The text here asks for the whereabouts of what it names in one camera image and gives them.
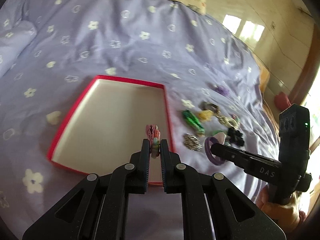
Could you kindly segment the right hand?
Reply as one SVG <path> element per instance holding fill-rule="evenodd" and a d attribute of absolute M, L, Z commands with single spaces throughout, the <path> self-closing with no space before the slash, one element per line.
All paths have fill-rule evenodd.
<path fill-rule="evenodd" d="M 278 226 L 285 233 L 292 233 L 306 220 L 305 212 L 299 209 L 299 192 L 294 192 L 286 205 L 269 201 L 268 187 L 265 186 L 257 197 L 256 206 L 268 217 L 277 220 Z"/>

